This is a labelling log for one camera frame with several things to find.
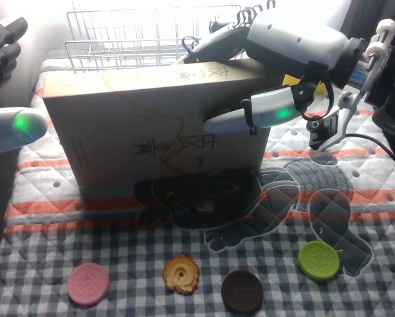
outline checkered fabric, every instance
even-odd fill
[[[47,75],[33,104],[44,113]],[[364,104],[349,132],[385,142]],[[237,195],[250,190],[217,202],[231,212],[224,225],[204,203],[192,213],[161,200],[156,188],[181,188],[181,180],[81,193],[58,143],[50,124],[20,154],[0,245],[0,316],[240,316],[221,297],[223,279],[237,269],[264,288],[255,316],[395,316],[395,164],[375,144],[348,139],[316,157],[304,121],[273,128],[261,171],[226,174],[239,184]],[[299,268],[299,249],[311,240],[340,256],[328,283]],[[200,269],[189,296],[167,291],[162,279],[178,254]],[[80,308],[67,281],[87,262],[108,270],[110,288],[98,305]]]

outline cookie center hole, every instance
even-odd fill
[[[176,270],[176,278],[177,278],[177,280],[183,279],[183,277],[185,277],[186,275],[187,275],[186,270],[183,269],[182,267],[179,267]]]

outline gingham pattern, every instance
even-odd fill
[[[46,75],[41,75],[39,96],[34,97],[34,106],[44,113],[40,88]],[[384,142],[379,129],[363,114],[354,117],[349,132]],[[366,153],[340,156],[354,148]],[[395,164],[384,154],[371,155],[375,148],[357,139],[332,148],[332,160],[334,151],[344,151],[337,152],[338,166],[356,193],[349,231],[360,236],[373,254],[367,254],[368,262],[357,277],[344,268],[333,281],[318,284],[306,278],[297,263],[299,248],[319,239],[307,212],[290,210],[290,217],[272,231],[218,253],[209,249],[204,230],[121,225],[120,219],[135,219],[134,207],[102,207],[85,213],[73,173],[50,126],[44,138],[20,154],[7,231],[0,245],[0,316],[232,316],[223,304],[221,283],[236,269],[247,269],[262,283],[264,302],[256,316],[395,316]],[[307,150],[305,122],[293,120],[271,130],[262,167],[283,168]],[[131,188],[83,195],[121,193],[131,195]],[[384,193],[389,193],[389,199],[381,196]],[[90,220],[94,225],[70,227]],[[162,269],[177,254],[190,255],[200,267],[199,287],[190,296],[164,287]],[[97,306],[82,309],[69,300],[67,280],[75,267],[87,262],[109,271],[110,288]]]

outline metal wire basket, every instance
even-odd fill
[[[73,41],[65,45],[76,71],[170,65],[186,53],[181,39],[209,34],[216,21],[236,18],[239,5],[71,11]]]

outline pink cookie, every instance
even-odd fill
[[[81,306],[98,304],[108,292],[110,278],[106,269],[96,263],[82,264],[68,279],[68,295]]]

